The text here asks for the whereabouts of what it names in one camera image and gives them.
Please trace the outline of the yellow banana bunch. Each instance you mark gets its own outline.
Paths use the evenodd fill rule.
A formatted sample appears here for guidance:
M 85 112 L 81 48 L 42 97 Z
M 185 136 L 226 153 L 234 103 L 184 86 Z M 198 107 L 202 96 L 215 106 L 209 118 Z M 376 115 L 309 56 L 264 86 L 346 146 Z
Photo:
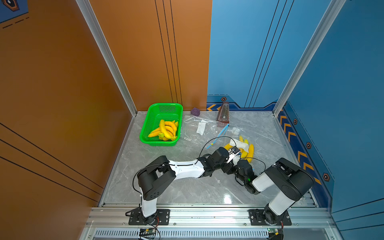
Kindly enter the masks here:
M 177 138 L 179 123 L 160 120 L 159 127 L 148 135 L 149 138 L 158 137 L 162 141 L 173 141 Z
M 247 145 L 247 148 L 245 150 L 243 148 L 239 148 L 239 150 L 241 151 L 241 158 L 239 160 L 246 160 L 249 163 L 251 163 L 254 157 L 254 146 L 250 144 L 249 141 L 244 139 L 242 136 L 239 136 L 239 141 Z M 232 161 L 232 162 L 234 165 L 237 165 L 239 160 Z

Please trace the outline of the clear zip-top bag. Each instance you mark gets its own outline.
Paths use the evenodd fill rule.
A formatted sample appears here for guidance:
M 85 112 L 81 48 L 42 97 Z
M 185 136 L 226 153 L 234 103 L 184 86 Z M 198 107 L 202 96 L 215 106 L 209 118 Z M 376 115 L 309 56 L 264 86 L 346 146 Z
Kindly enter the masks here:
M 240 155 L 235 157 L 233 160 L 233 163 L 235 165 L 240 159 L 245 159 L 249 163 L 252 160 L 255 160 L 255 161 L 261 162 L 264 165 L 264 169 L 266 169 L 266 164 L 263 161 L 254 157 L 254 153 L 255 153 L 254 145 L 250 144 L 248 140 L 243 139 L 242 136 L 239 136 L 238 140 L 232 137 L 229 137 L 229 138 L 230 138 L 230 142 L 227 145 L 225 145 L 225 149 L 229 151 L 231 148 L 237 147 L 240 151 Z
M 223 124 L 209 118 L 193 115 L 183 116 L 182 139 L 189 144 L 204 145 L 209 142 L 206 149 L 213 146 L 220 137 L 226 136 L 229 124 Z

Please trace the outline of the single yellow banana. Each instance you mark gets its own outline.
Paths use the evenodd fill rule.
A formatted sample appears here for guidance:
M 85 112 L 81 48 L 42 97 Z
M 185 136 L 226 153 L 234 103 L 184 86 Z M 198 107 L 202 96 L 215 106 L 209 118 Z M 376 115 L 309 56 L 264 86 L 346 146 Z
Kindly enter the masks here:
M 165 138 L 170 140 L 174 140 L 176 138 L 174 129 L 171 126 L 166 125 L 164 120 L 160 121 L 159 128 Z

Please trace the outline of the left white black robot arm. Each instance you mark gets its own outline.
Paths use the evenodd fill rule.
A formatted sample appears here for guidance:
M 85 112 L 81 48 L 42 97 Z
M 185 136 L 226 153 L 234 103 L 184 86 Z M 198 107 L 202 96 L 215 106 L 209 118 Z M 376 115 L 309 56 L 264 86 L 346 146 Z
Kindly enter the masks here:
M 240 150 L 220 147 L 213 154 L 199 156 L 188 162 L 175 162 L 166 156 L 156 158 L 152 163 L 136 174 L 141 194 L 141 218 L 147 224 L 158 219 L 157 198 L 176 181 L 186 178 L 211 177 L 216 170 L 228 172 L 233 166 L 233 159 L 240 156 Z

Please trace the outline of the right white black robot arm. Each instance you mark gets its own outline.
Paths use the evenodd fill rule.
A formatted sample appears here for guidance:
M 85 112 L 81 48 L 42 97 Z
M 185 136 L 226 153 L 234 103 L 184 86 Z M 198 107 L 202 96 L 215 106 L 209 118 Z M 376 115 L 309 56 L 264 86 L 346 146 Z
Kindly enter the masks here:
M 222 170 L 228 175 L 234 174 L 235 180 L 250 194 L 257 195 L 272 186 L 279 189 L 264 209 L 248 211 L 253 226 L 290 226 L 292 222 L 288 209 L 315 183 L 314 177 L 285 158 L 279 159 L 258 176 L 245 159 L 239 160 L 236 165 L 232 161 L 225 163 Z

